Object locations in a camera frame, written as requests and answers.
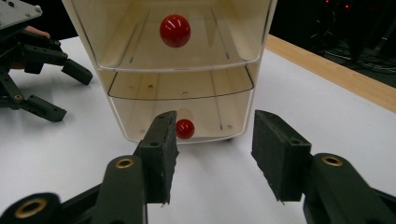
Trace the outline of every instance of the table surface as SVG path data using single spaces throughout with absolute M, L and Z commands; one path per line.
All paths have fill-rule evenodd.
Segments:
M 62 43 L 71 59 L 93 71 L 78 38 Z M 252 113 L 278 114 L 311 142 L 312 154 L 342 156 L 371 187 L 396 195 L 394 105 L 376 101 L 396 98 L 394 91 L 362 96 L 291 62 L 298 56 L 280 57 L 279 44 L 285 43 L 268 40 Z M 309 56 L 305 64 L 329 66 L 322 60 Z M 39 76 L 17 70 L 11 76 L 25 96 L 35 94 L 68 112 L 62 122 L 52 123 L 22 110 L 0 110 L 0 212 L 38 192 L 57 193 L 64 202 L 101 183 L 112 159 L 134 152 L 137 143 L 123 137 L 97 76 L 88 87 L 52 65 Z M 349 84 L 356 88 L 354 80 Z M 364 80 L 378 88 L 376 81 Z M 149 223 L 305 223 L 302 203 L 277 202 L 251 157 L 252 121 L 250 116 L 247 131 L 231 141 L 178 146 L 171 202 L 149 204 Z

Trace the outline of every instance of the robotic hand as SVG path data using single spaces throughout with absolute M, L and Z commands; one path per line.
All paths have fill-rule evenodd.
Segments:
M 310 149 L 282 118 L 256 110 L 251 154 L 277 200 L 304 194 L 308 224 L 396 223 L 396 198 L 370 188 L 346 159 Z
M 157 116 L 133 155 L 112 160 L 102 184 L 60 203 L 37 193 L 12 204 L 2 224 L 147 223 L 148 203 L 169 203 L 177 163 L 176 111 Z
M 23 109 L 49 121 L 61 121 L 66 111 L 37 96 L 27 99 L 8 74 L 15 62 L 25 62 L 24 72 L 40 74 L 44 63 L 63 66 L 62 71 L 88 85 L 92 73 L 68 59 L 61 43 L 25 31 L 27 22 L 41 16 L 41 8 L 19 0 L 0 1 L 0 107 Z

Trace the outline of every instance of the red ball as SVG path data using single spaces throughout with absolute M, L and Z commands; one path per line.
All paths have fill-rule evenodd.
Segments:
M 176 123 L 176 136 L 189 139 L 194 135 L 194 124 L 189 119 L 181 119 Z
M 171 48 L 183 47 L 190 40 L 191 28 L 189 22 L 182 16 L 170 15 L 163 19 L 160 27 L 163 43 Z

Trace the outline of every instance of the metal screw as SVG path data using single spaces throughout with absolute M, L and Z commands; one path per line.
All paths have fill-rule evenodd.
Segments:
M 43 198 L 34 198 L 23 205 L 21 205 L 17 211 L 15 211 L 14 216 L 16 218 L 27 218 L 32 217 L 47 206 L 47 200 Z
M 342 166 L 343 162 L 335 157 L 332 156 L 325 156 L 322 157 L 322 161 L 330 166 Z
M 129 159 L 129 158 L 121 159 L 121 160 L 117 161 L 117 163 L 116 163 L 116 167 L 119 169 L 125 169 L 125 168 L 128 168 L 133 165 L 134 165 L 134 160 Z

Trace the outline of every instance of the white table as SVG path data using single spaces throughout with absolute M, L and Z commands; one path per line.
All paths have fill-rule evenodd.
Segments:
M 78 38 L 63 41 L 71 59 L 93 71 Z M 64 202 L 102 182 L 107 164 L 134 152 L 94 76 L 86 87 L 46 65 L 39 76 L 11 72 L 25 96 L 68 112 L 52 123 L 0 110 L 0 212 L 38 192 Z M 278 114 L 313 145 L 312 154 L 348 159 L 371 187 L 396 195 L 396 115 L 330 81 L 264 52 L 254 109 Z M 182 145 L 169 205 L 150 204 L 149 223 L 305 223 L 302 203 L 276 201 L 250 155 L 252 121 L 232 141 Z

